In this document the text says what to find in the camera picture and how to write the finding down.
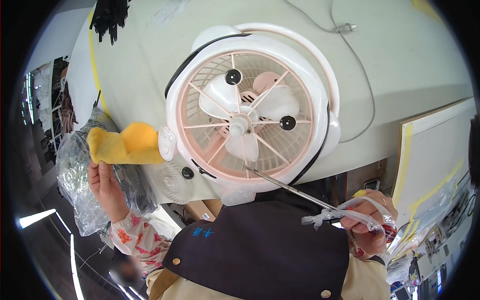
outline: right hand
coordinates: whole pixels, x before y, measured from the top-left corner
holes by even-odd
[[[123,220],[130,211],[125,203],[125,196],[120,184],[115,179],[112,165],[103,161],[97,165],[88,165],[88,184],[100,205],[112,220],[112,223]]]

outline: wall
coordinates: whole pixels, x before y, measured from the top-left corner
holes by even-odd
[[[58,57],[71,55],[90,10],[91,8],[80,8],[56,14],[38,40],[24,73]]]

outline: power cord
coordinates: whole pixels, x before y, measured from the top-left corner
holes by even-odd
[[[349,31],[353,31],[353,29],[357,28],[357,26],[355,24],[350,24],[350,23],[345,23],[345,24],[342,24],[340,26],[337,26],[336,23],[335,23],[335,20],[333,19],[333,15],[332,15],[332,2],[333,0],[330,0],[330,8],[329,8],[329,13],[330,13],[330,19],[332,20],[332,24],[334,26],[333,29],[326,29],[324,27],[321,27],[319,24],[317,24],[314,20],[312,20],[304,11],[302,11],[300,8],[298,8],[297,6],[293,5],[290,1],[288,0],[284,0],[288,5],[290,5],[292,8],[296,9],[298,12],[300,12],[305,18],[307,18],[312,24],[314,24],[316,27],[318,27],[319,29],[325,31],[325,32],[329,32],[329,33],[338,33],[340,34],[340,37],[343,39],[343,41],[345,42],[345,44],[348,46],[348,48],[350,49],[350,51],[353,53],[353,55],[355,56],[355,58],[357,59],[357,61],[359,62],[360,64],[360,67],[363,71],[363,74],[365,75],[365,79],[367,81],[367,85],[368,85],[368,89],[370,91],[370,96],[372,98],[372,118],[370,119],[370,122],[368,123],[368,125],[360,132],[358,133],[357,135],[355,135],[354,137],[352,138],[349,138],[347,140],[344,140],[344,141],[340,141],[339,143],[347,143],[347,142],[350,142],[350,141],[353,141],[355,140],[356,138],[358,138],[359,136],[361,136],[365,131],[367,131],[370,126],[372,125],[373,123],[373,119],[375,119],[375,114],[376,114],[376,109],[375,109],[375,99],[373,97],[373,91],[372,91],[372,86],[370,85],[370,80],[368,79],[368,75],[367,75],[367,71],[365,71],[365,67],[363,66],[363,63],[361,62],[360,58],[358,57],[357,53],[355,52],[355,50],[353,50],[352,46],[348,43],[348,41],[345,39],[345,37],[343,36],[342,33],[345,33],[345,32],[349,32]]]

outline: cardboard box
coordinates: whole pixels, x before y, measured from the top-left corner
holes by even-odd
[[[214,214],[207,208],[205,203],[202,200],[190,201],[187,204],[183,205],[187,213],[195,220],[207,220],[214,221]]]
[[[220,209],[223,207],[223,203],[220,199],[208,199],[203,200],[203,202],[215,217],[218,216]]]

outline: black cable bundle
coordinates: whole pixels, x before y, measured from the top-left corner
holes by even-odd
[[[125,26],[125,19],[128,17],[127,0],[98,0],[93,13],[90,29],[95,27],[99,34],[98,41],[102,42],[102,36],[107,32],[110,34],[110,42],[117,41],[117,26]]]

